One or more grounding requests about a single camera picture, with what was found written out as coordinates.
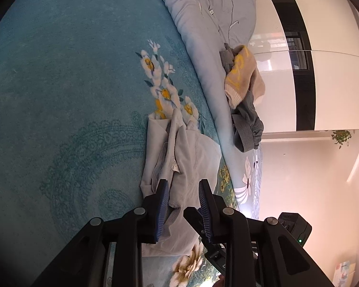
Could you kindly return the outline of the person's right hand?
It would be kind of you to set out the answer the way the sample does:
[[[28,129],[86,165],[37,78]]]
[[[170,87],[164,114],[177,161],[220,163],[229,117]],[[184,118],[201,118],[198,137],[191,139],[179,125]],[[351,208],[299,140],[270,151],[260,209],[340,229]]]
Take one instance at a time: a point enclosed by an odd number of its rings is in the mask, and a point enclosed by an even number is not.
[[[225,283],[225,277],[223,275],[220,275],[217,282],[215,282],[214,287],[224,287],[224,283]]]

